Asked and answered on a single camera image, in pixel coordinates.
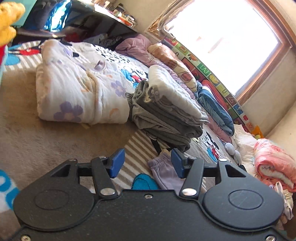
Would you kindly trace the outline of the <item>cartoon print pillow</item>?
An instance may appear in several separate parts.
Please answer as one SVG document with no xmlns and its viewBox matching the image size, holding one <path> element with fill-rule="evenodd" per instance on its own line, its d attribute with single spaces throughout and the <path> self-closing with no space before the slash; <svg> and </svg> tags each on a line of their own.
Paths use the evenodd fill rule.
<svg viewBox="0 0 296 241">
<path fill-rule="evenodd" d="M 166 45 L 157 43 L 148 47 L 148 52 L 171 68 L 184 84 L 192 91 L 198 91 L 195 77 L 177 55 Z"/>
</svg>

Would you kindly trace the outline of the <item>red folded garment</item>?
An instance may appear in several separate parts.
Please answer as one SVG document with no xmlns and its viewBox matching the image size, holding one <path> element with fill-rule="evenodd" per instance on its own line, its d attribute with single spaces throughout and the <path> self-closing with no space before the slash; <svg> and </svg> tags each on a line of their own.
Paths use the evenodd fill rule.
<svg viewBox="0 0 296 241">
<path fill-rule="evenodd" d="M 0 66 L 3 66 L 6 61 L 7 56 L 7 45 L 3 45 L 0 47 Z"/>
</svg>

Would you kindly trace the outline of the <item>blue folded quilt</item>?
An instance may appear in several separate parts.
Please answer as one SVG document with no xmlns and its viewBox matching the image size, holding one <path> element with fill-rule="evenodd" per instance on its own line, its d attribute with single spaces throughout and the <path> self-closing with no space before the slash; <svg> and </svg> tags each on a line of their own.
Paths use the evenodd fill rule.
<svg viewBox="0 0 296 241">
<path fill-rule="evenodd" d="M 210 114 L 217 125 L 229 136 L 235 133 L 234 123 L 230 114 L 226 109 L 215 99 L 210 89 L 198 83 L 196 100 Z"/>
</svg>

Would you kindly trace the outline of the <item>white cream quilt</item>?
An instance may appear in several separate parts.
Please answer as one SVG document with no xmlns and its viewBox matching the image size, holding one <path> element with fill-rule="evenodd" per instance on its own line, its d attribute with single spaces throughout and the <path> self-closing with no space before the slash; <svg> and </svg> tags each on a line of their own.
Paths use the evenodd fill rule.
<svg viewBox="0 0 296 241">
<path fill-rule="evenodd" d="M 252 134 L 245 132 L 242 125 L 234 125 L 234 135 L 231 137 L 234 148 L 240 153 L 242 164 L 247 172 L 255 176 L 254 146 L 257 140 Z"/>
</svg>

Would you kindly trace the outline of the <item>red folded blanket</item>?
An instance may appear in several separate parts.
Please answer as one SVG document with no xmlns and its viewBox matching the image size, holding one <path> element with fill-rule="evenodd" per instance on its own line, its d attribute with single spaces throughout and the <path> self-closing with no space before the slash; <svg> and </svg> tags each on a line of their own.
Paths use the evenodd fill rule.
<svg viewBox="0 0 296 241">
<path fill-rule="evenodd" d="M 222 95 L 219 93 L 219 91 L 215 88 L 215 86 L 212 84 L 211 81 L 204 79 L 201 84 L 203 86 L 208 87 L 211 90 L 211 93 L 213 94 L 213 96 L 215 97 L 215 99 L 218 101 L 218 103 L 223 106 L 223 108 L 227 111 L 227 104 L 225 103 Z"/>
</svg>

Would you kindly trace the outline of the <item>purple and cream pants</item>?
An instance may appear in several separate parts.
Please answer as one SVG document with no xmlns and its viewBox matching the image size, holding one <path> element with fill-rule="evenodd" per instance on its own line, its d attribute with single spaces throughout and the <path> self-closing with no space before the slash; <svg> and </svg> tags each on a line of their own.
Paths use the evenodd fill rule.
<svg viewBox="0 0 296 241">
<path fill-rule="evenodd" d="M 163 190 L 174 190 L 178 195 L 184 179 L 180 179 L 171 162 L 171 151 L 163 149 L 161 153 L 147 162 L 154 180 Z"/>
</svg>

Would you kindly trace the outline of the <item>colourful alphabet foam mat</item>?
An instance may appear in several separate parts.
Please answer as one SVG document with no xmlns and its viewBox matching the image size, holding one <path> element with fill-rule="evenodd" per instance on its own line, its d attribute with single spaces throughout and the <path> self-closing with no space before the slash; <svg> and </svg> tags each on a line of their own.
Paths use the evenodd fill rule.
<svg viewBox="0 0 296 241">
<path fill-rule="evenodd" d="M 246 132 L 255 134 L 255 126 L 251 123 L 236 98 L 201 60 L 175 39 L 165 37 L 161 43 L 169 47 L 177 55 L 178 59 L 197 77 L 199 82 L 202 82 L 204 79 L 211 81 L 227 104 L 227 112 L 230 114 L 234 124 L 242 125 Z"/>
</svg>

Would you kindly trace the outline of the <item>pink folded quilt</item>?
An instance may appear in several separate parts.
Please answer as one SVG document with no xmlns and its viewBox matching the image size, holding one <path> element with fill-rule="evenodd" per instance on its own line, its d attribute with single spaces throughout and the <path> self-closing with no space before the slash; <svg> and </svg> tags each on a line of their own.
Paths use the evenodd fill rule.
<svg viewBox="0 0 296 241">
<path fill-rule="evenodd" d="M 284 189 L 295 192 L 295 159 L 266 138 L 258 139 L 253 150 L 256 173 L 261 180 L 280 182 Z"/>
</svg>

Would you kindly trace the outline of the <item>grey plush toy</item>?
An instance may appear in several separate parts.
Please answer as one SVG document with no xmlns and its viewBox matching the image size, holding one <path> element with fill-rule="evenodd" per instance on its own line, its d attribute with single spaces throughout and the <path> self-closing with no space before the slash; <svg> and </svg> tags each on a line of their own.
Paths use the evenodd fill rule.
<svg viewBox="0 0 296 241">
<path fill-rule="evenodd" d="M 237 165 L 242 164 L 241 154 L 234 148 L 231 143 L 226 143 L 224 145 L 226 152 L 233 158 Z"/>
</svg>

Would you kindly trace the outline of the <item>yellow folded garment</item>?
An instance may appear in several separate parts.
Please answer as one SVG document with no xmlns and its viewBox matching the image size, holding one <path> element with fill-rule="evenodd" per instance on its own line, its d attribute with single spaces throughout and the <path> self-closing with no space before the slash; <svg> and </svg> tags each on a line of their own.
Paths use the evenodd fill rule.
<svg viewBox="0 0 296 241">
<path fill-rule="evenodd" d="M 8 44 L 16 36 L 16 30 L 11 25 L 17 22 L 25 13 L 22 3 L 2 2 L 0 9 L 1 47 Z"/>
</svg>

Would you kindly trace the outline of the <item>Mickey Mouse brown blanket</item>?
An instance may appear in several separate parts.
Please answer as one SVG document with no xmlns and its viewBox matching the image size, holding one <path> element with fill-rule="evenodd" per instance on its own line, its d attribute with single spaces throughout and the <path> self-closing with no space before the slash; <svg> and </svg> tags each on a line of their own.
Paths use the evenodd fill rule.
<svg viewBox="0 0 296 241">
<path fill-rule="evenodd" d="M 1 80 L 1 238 L 18 230 L 10 209 L 15 194 L 74 157 L 94 157 L 125 148 L 126 161 L 113 180 L 116 189 L 130 188 L 135 176 L 150 174 L 147 162 L 156 157 L 148 134 L 131 121 L 124 124 L 85 125 L 45 121 L 38 117 L 36 73 L 41 54 L 22 56 L 20 63 L 4 68 Z"/>
</svg>

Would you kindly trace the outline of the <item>white floral folded quilt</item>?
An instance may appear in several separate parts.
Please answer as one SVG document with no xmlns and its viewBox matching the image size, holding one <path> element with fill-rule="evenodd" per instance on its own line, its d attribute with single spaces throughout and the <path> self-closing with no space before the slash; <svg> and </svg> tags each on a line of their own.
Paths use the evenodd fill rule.
<svg viewBox="0 0 296 241">
<path fill-rule="evenodd" d="M 40 119 L 90 125 L 127 122 L 129 86 L 118 66 L 99 56 L 93 65 L 79 63 L 57 40 L 46 40 L 41 55 L 36 69 Z"/>
</svg>

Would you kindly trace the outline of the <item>pink purple long quilt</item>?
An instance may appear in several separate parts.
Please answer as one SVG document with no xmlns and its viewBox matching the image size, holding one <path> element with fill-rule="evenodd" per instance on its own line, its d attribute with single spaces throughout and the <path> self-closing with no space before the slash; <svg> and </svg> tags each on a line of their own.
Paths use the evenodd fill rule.
<svg viewBox="0 0 296 241">
<path fill-rule="evenodd" d="M 166 69 L 166 71 L 171 75 L 171 77 L 177 82 L 181 87 L 188 92 L 191 96 L 191 99 L 195 100 L 194 93 L 182 82 L 182 80 L 178 77 L 178 75 L 166 64 L 164 64 L 161 60 L 154 57 L 152 54 L 148 52 L 148 47 L 151 44 L 150 40 L 145 36 L 139 34 L 134 38 L 127 38 L 122 41 L 116 48 L 115 51 L 123 54 L 125 56 L 133 57 L 140 61 L 147 67 L 152 65 L 159 65 Z M 224 130 L 221 129 L 220 126 L 217 125 L 215 120 L 206 112 L 209 123 L 207 126 L 223 141 L 226 143 L 232 143 L 231 138 Z"/>
</svg>

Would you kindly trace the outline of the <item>grey folded clothes stack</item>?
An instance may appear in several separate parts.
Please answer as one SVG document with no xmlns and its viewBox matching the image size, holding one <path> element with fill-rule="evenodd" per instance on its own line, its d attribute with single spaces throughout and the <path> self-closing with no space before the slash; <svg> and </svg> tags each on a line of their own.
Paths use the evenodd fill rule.
<svg viewBox="0 0 296 241">
<path fill-rule="evenodd" d="M 168 73 L 159 66 L 149 68 L 148 79 L 134 93 L 127 93 L 129 119 L 151 137 L 185 152 L 193 138 L 203 133 L 207 114 Z"/>
</svg>

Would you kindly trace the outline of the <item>black desk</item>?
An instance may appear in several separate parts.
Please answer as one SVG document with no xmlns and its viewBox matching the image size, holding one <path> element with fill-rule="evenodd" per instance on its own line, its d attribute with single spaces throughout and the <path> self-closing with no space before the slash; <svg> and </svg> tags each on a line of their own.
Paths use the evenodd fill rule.
<svg viewBox="0 0 296 241">
<path fill-rule="evenodd" d="M 138 35 L 107 9 L 84 1 L 23 1 L 26 13 L 16 23 L 12 44 L 57 39 L 114 49 Z"/>
</svg>

